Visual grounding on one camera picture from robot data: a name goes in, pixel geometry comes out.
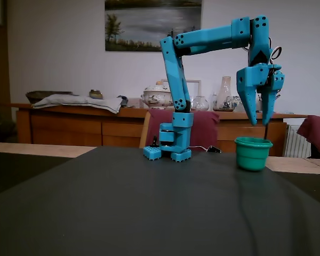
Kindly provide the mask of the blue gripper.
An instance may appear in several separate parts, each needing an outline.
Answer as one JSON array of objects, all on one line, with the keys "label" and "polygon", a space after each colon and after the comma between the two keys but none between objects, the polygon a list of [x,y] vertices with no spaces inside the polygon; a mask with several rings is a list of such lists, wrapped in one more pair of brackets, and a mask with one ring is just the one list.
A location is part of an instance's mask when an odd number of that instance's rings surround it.
[{"label": "blue gripper", "polygon": [[248,66],[237,72],[237,92],[252,125],[257,124],[256,92],[261,92],[263,125],[267,125],[273,115],[276,94],[282,89],[285,78],[282,66],[274,63],[281,51],[260,50],[254,54],[247,49]]}]

